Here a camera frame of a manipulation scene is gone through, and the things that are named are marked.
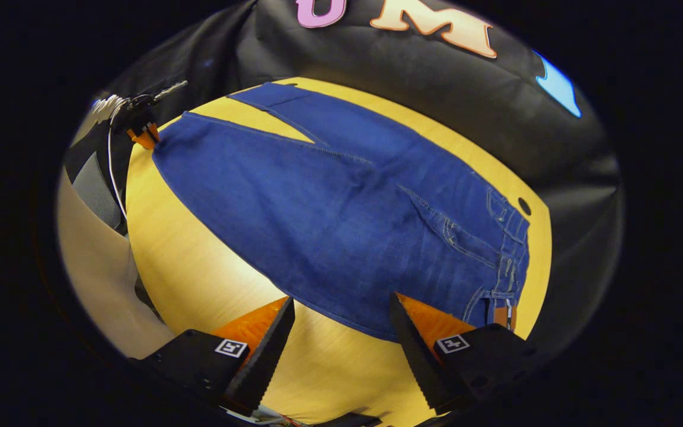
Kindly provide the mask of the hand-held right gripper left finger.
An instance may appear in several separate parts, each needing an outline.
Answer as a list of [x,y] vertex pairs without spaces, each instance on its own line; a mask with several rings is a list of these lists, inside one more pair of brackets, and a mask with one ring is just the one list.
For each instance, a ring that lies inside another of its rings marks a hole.
[[212,333],[190,328],[143,358],[136,370],[220,412],[251,416],[262,402],[295,324],[295,300],[279,298]]

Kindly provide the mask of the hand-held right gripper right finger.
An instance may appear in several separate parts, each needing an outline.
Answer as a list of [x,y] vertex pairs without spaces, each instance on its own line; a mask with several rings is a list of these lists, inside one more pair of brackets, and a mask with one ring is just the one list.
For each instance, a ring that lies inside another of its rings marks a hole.
[[390,295],[388,316],[437,415],[496,398],[538,370],[538,349],[501,324],[474,327],[415,298]]

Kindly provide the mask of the blue denim jeans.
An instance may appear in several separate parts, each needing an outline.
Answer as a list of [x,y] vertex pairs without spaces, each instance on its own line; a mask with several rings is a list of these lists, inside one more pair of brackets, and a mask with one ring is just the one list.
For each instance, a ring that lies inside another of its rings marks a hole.
[[295,85],[231,95],[305,141],[188,111],[152,159],[186,208],[290,297],[395,341],[391,292],[475,327],[513,326],[529,222],[446,149]]

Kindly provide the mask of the person's light grey clothing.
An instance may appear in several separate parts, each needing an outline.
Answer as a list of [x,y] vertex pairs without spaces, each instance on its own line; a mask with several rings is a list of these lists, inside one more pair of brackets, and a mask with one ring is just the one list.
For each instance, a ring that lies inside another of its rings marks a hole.
[[60,255],[90,320],[124,356],[143,359],[174,333],[136,294],[140,279],[130,241],[113,225],[121,219],[92,154],[74,179],[63,174],[57,197]]

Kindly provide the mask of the black backdrop cloth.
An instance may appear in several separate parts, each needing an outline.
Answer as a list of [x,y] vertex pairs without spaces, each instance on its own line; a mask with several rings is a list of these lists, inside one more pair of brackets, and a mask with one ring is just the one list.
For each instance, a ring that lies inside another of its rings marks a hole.
[[306,30],[288,0],[244,0],[168,36],[109,86],[119,94],[190,85],[162,104],[168,119],[227,90],[271,78],[309,77],[401,103],[504,162],[552,216],[552,274],[542,302],[526,304],[529,338],[556,354],[602,302],[623,243],[624,192],[604,127],[575,89],[582,119],[534,82],[542,60],[504,30],[490,30],[498,59],[415,30],[386,32],[365,19],[383,0],[352,0],[338,24]]

